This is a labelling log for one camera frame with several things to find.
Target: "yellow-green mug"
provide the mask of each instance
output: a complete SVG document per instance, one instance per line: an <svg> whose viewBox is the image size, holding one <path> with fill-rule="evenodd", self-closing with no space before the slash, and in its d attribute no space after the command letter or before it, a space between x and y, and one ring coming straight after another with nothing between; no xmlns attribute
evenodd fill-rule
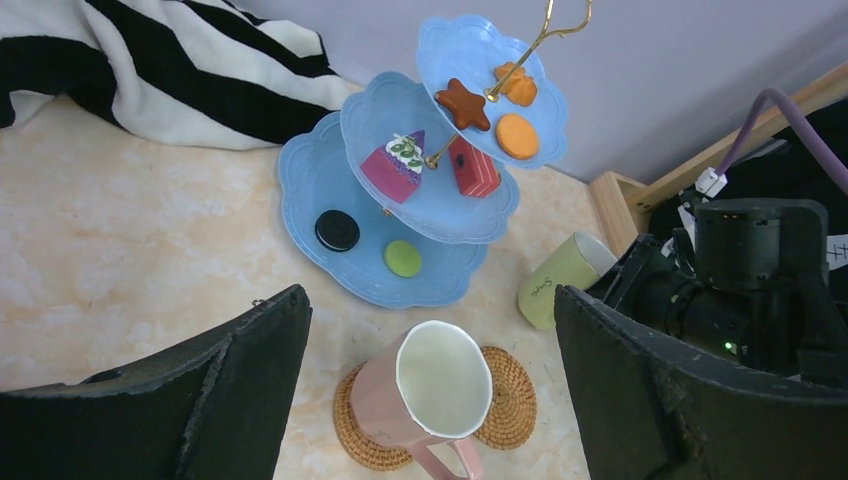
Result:
<svg viewBox="0 0 848 480"><path fill-rule="evenodd" d="M553 328L557 285L586 290L615 265L606 245L585 232L574 232L518 287L518 309L539 329Z"/></svg>

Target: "toy food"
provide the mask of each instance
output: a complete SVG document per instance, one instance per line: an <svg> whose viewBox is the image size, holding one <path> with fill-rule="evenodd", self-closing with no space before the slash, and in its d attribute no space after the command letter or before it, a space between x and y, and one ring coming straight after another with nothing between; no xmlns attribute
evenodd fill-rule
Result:
<svg viewBox="0 0 848 480"><path fill-rule="evenodd" d="M439 105L448 109L453 115L453 124L460 130L473 125L484 132L492 128L489 118L483 112L486 99L471 93L459 79L451 78L447 90L439 90L434 95Z"/></svg>
<svg viewBox="0 0 848 480"><path fill-rule="evenodd" d="M462 137L451 144L449 151L459 193L483 198L501 184L492 157L477 150Z"/></svg>
<svg viewBox="0 0 848 480"><path fill-rule="evenodd" d="M394 140L377 147L359 168L387 197L403 203L421 185L423 149L423 130L412 135L395 134Z"/></svg>
<svg viewBox="0 0 848 480"><path fill-rule="evenodd" d="M500 80L504 77L509 71L512 69L515 63L506 62L500 67L495 68L495 78ZM539 88L536 87L536 82L533 81L533 77L528 77L526 70L524 67L519 67L512 76L506 81L503 87L501 87L501 91L506 94L506 98L509 99L510 102L521 105L522 107L529 107L533 100L536 100L536 94L539 93Z"/></svg>
<svg viewBox="0 0 848 480"><path fill-rule="evenodd" d="M359 225L350 215L327 210L315 222L318 242L333 252L346 252L359 242Z"/></svg>
<svg viewBox="0 0 848 480"><path fill-rule="evenodd" d="M530 122L517 113L507 113L495 127L495 137L511 157L527 160L539 151L539 136Z"/></svg>
<svg viewBox="0 0 848 480"><path fill-rule="evenodd" d="M395 240L383 252L386 266L399 277L414 277L421 271L421 254L411 243Z"/></svg>

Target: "woven coaster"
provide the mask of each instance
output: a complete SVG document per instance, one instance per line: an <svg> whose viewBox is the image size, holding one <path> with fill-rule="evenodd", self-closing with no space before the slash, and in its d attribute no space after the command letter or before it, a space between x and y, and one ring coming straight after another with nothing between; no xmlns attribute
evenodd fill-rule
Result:
<svg viewBox="0 0 848 480"><path fill-rule="evenodd" d="M354 368L336 389L336 397L333 400L333 424L336 426L339 442L348 455L371 470L389 472L405 467L412 463L409 452L402 448L386 448L372 442L365 437L359 425L356 424L353 409L350 407L350 390L361 368L362 365Z"/></svg>
<svg viewBox="0 0 848 480"><path fill-rule="evenodd" d="M474 436L498 450L518 448L536 427L536 391L524 367L506 350L483 347L492 371L492 406Z"/></svg>

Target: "three-tier cake stand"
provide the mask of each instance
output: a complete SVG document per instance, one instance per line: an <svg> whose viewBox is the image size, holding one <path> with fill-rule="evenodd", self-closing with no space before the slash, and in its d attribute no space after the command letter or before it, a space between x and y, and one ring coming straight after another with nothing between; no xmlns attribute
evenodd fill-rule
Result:
<svg viewBox="0 0 848 480"><path fill-rule="evenodd" d="M298 248L339 284L376 305L435 307L462 298L471 275L486 258L488 244L506 233L507 221L518 207L518 184L506 167L538 169L566 153L565 98L547 80L533 51L550 36L585 27L591 0L587 6L579 26L549 31L553 0L548 0L542 32L531 45L502 35L479 15L426 20L416 51L422 83L400 73L382 73L364 91L351 95L340 112L327 115L280 152L283 222ZM494 68L506 62L516 65L497 81ZM538 87L529 107L499 98L506 80L522 66ZM507 113L527 119L539 137L538 153L516 160L501 149L494 128L458 130L450 113L434 100L451 78L487 99L484 112L493 126ZM418 130L425 132L423 150L430 168L422 172L415 193L397 203L375 187L360 164L394 134ZM485 198L461 195L450 162L438 165L458 136L489 155L501 176L500 186ZM345 212L358 224L360 237L352 249L331 251L319 242L315 222L327 210ZM420 253L418 274L401 277L385 264L384 250L396 240L410 243Z"/></svg>

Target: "gold metal rod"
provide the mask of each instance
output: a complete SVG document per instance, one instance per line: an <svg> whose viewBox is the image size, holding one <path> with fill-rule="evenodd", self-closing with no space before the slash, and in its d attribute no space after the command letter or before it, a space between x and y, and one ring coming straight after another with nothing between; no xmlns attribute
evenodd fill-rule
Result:
<svg viewBox="0 0 848 480"><path fill-rule="evenodd" d="M539 36L536 37L536 40L534 40L533 43L530 44L530 48L528 48L527 51L524 52L524 55L522 55L521 58L519 58L518 61L515 62L515 65L512 66L509 72L507 72L506 75L501 77L501 79L498 80L498 83L496 83L494 87L486 89L486 98L488 98L490 102L498 101L498 94L500 93L501 89L506 84L506 82L510 79L510 77L512 77L512 74L515 73L516 70L521 68L522 65L524 65L524 62L526 62L527 59L530 58L530 55L533 53L533 51L535 51L536 48L538 48L539 45L541 45L542 42L545 41L546 38L550 37L551 35L559 35L560 37L564 37L568 34L576 33L586 28L586 25L589 24L589 20L591 20L592 18L592 0L586 0L586 18L583 19L583 22L581 22L580 25L577 25L574 28L562 28L559 30L551 30L549 32L548 27L551 24L551 15L553 14L553 11L554 0L548 0L548 7L545 10L545 23L544 25L542 25L542 31L539 33Z"/></svg>
<svg viewBox="0 0 848 480"><path fill-rule="evenodd" d="M442 154L445 153L445 150L447 150L448 147L450 147L451 144L457 138L459 138L459 134L454 133L450 140L448 140L447 143L445 143L445 145L440 148L438 152L434 153L433 155L429 155L427 158L425 158L424 164L427 165L427 168L429 168L430 170L435 170L439 168L439 159L442 158Z"/></svg>

